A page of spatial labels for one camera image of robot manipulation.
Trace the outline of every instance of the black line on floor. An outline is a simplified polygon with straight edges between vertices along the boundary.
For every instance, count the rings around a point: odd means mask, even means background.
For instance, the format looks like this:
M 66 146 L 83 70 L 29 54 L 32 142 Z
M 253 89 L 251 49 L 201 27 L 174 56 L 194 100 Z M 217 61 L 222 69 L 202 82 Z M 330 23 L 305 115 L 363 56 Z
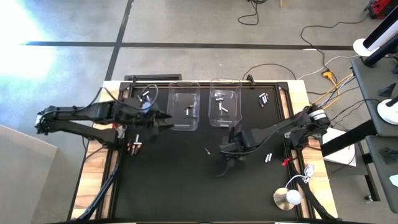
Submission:
M 111 61 L 109 62 L 108 69 L 106 71 L 105 81 L 110 81 L 112 79 L 114 66 L 116 65 L 116 61 L 118 59 L 120 47 L 121 47 L 121 44 L 123 41 L 124 33 L 126 31 L 126 26 L 127 26 L 128 20 L 129 20 L 130 10 L 131 10 L 133 2 L 134 2 L 134 0 L 127 1 L 127 6 L 126 6 L 126 10 L 124 11 L 122 23 L 120 25 L 118 38 L 116 39 L 116 45 L 113 49 Z
M 49 47 L 114 47 L 115 42 L 29 41 L 21 45 Z
M 175 48 L 175 49 L 267 49 L 267 50 L 303 50 L 311 49 L 309 45 L 279 44 L 201 44 L 201 43 L 143 43 L 125 42 L 121 47 L 142 48 Z M 353 50 L 352 46 L 315 45 L 320 50 Z

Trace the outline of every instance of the plastic bin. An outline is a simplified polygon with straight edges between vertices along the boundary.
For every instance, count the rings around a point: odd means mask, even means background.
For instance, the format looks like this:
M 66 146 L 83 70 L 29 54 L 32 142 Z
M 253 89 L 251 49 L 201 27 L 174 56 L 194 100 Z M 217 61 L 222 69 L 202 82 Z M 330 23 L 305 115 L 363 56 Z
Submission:
M 166 119 L 175 131 L 194 131 L 198 127 L 200 111 L 200 85 L 196 82 L 172 82 L 169 84 Z
M 211 125 L 228 128 L 235 127 L 240 122 L 242 119 L 241 89 L 242 83 L 239 80 L 223 78 L 211 80 L 208 113 Z

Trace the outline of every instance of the concrete floor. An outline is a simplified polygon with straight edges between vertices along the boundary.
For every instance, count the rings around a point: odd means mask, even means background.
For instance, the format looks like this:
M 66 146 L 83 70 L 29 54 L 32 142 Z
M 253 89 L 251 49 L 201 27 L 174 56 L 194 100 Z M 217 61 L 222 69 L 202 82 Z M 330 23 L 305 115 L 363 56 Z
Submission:
M 135 0 L 124 42 L 184 42 L 305 45 L 302 27 L 330 26 L 338 21 L 360 21 L 368 0 L 285 0 L 259 5 L 258 26 L 237 23 L 252 13 L 244 0 Z M 81 139 L 71 134 L 35 134 L 36 113 L 48 105 L 86 105 L 101 86 L 113 47 L 23 46 L 26 41 L 115 42 L 127 0 L 25 0 L 0 2 L 0 124 L 54 144 L 57 152 L 45 190 L 36 208 L 34 223 L 58 222 L 67 217 L 83 159 Z M 366 37 L 380 21 L 366 19 L 334 29 L 309 29 L 305 37 L 313 44 L 349 46 Z M 325 51 L 326 60 L 352 51 Z M 112 80 L 125 75 L 181 73 L 183 79 L 241 78 L 252 66 L 280 63 L 297 77 L 318 70 L 319 52 L 310 50 L 243 49 L 145 49 L 121 48 Z M 338 79 L 350 73 L 349 59 L 329 65 Z M 279 67 L 261 67 L 257 79 L 291 79 Z M 304 79 L 308 91 L 326 91 L 331 85 L 319 75 Z M 344 89 L 356 86 L 356 81 Z M 310 100 L 317 96 L 310 95 Z M 344 95 L 330 109 L 334 116 L 363 99 L 359 90 Z M 354 128 L 369 119 L 363 106 L 341 122 Z M 369 192 L 364 177 L 330 177 L 339 217 L 373 223 L 397 223 L 379 185 L 381 202 L 365 203 Z

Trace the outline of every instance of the white ball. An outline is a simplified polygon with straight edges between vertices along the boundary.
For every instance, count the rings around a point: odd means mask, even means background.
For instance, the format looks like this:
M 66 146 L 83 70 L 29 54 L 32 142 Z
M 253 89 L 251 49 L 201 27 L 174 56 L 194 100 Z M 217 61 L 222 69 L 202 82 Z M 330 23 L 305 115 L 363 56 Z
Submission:
M 289 190 L 286 194 L 286 200 L 289 203 L 292 203 L 294 205 L 298 205 L 301 203 L 301 195 L 300 192 L 296 190 Z

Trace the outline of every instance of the wooden table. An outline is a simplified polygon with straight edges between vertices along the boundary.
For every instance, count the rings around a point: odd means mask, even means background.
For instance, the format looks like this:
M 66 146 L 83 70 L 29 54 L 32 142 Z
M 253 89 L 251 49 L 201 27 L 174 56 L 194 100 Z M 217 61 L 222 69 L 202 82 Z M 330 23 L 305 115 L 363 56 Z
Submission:
M 115 98 L 117 98 L 119 95 L 119 86 L 121 82 L 124 81 L 105 81 L 103 83 L 103 86 L 106 87 L 113 94 Z M 305 89 L 305 85 L 302 80 L 281 80 L 281 81 L 264 80 L 256 82 L 268 82 L 268 83 L 287 82 L 289 85 L 290 100 L 292 102 L 294 113 L 302 111 L 304 106 L 309 105 L 307 91 Z M 281 98 L 282 98 L 285 118 L 288 118 L 289 112 L 287 109 L 287 99 L 285 97 L 284 91 L 281 91 Z M 112 100 L 111 97 L 105 92 L 105 90 L 102 90 L 99 96 L 99 101 L 109 101 L 109 100 Z M 111 125 L 103 126 L 98 124 L 94 124 L 94 127 L 98 129 L 112 128 Z M 320 148 L 319 142 L 314 139 L 310 139 L 310 146 L 315 148 Z M 87 155 L 96 151 L 100 147 L 101 145 L 98 142 L 90 141 L 88 145 Z M 109 169 L 110 172 L 113 170 L 114 164 L 116 162 L 116 155 L 118 152 L 114 151 L 112 153 L 113 155 L 112 155 L 111 167 Z M 329 185 L 328 174 L 326 172 L 326 167 L 325 163 L 323 162 L 323 156 L 321 151 L 316 149 L 311 149 L 308 147 L 303 150 L 302 154 L 305 165 L 313 164 L 316 167 L 316 171 L 312 175 L 312 178 L 309 181 L 309 186 L 311 191 L 319 200 L 319 202 L 325 207 L 325 209 L 330 215 L 338 217 L 335 207 L 335 202 L 333 200 L 333 194 L 331 192 L 331 188 Z M 97 193 L 100 191 L 107 155 L 108 155 L 108 150 L 102 149 L 83 164 L 82 168 L 83 170 L 81 172 L 81 176 L 78 182 L 78 190 L 76 193 L 75 200 L 73 202 L 73 211 L 71 214 L 71 218 L 79 217 L 85 211 L 87 206 L 90 205 L 90 203 L 93 201 Z M 299 169 L 299 162 L 297 160 L 295 161 L 295 166 L 296 169 L 299 172 L 301 172 L 301 170 Z M 103 212 L 101 215 L 102 217 L 108 217 L 108 208 L 109 208 L 111 190 L 112 189 L 110 189 L 107 195 L 105 196 Z M 305 197 L 303 197 L 302 199 L 301 206 L 303 211 L 303 217 L 305 218 L 309 217 L 307 202 L 305 200 Z M 318 213 L 315 212 L 315 215 L 317 218 L 320 218 Z

